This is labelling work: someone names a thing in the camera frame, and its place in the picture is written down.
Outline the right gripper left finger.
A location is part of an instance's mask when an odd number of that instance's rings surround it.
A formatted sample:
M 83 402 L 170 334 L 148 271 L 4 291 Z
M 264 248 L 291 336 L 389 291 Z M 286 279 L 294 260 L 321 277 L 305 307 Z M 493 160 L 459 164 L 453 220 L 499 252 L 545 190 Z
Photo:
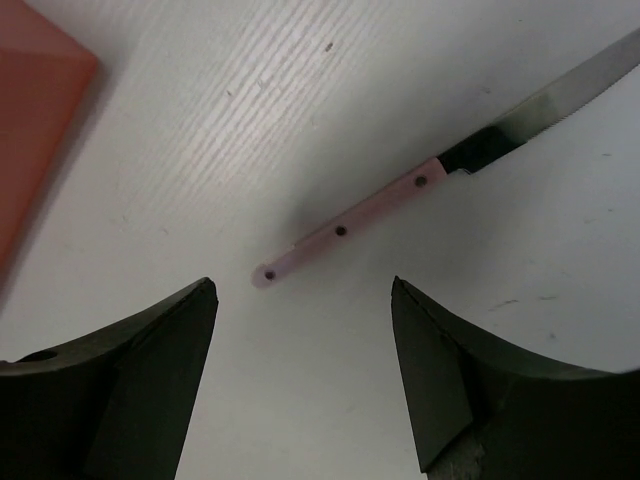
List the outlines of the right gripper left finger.
M 173 479 L 216 319 L 203 278 L 75 340 L 1 364 L 4 479 Z

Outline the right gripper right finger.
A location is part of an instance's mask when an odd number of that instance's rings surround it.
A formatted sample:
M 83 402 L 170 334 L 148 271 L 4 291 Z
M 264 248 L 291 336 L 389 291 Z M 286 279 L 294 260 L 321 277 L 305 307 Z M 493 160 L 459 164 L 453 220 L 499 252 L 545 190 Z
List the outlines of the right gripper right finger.
M 392 327 L 420 471 L 430 479 L 635 479 L 639 374 L 514 345 L 409 282 Z

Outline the pink handled knife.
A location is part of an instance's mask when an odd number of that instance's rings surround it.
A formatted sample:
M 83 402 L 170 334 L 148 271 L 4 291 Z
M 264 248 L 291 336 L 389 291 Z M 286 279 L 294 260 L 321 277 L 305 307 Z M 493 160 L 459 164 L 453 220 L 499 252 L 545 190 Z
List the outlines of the pink handled knife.
M 270 287 L 451 174 L 480 171 L 571 116 L 638 66 L 639 31 L 634 30 L 487 126 L 331 218 L 282 255 L 256 267 L 252 284 Z

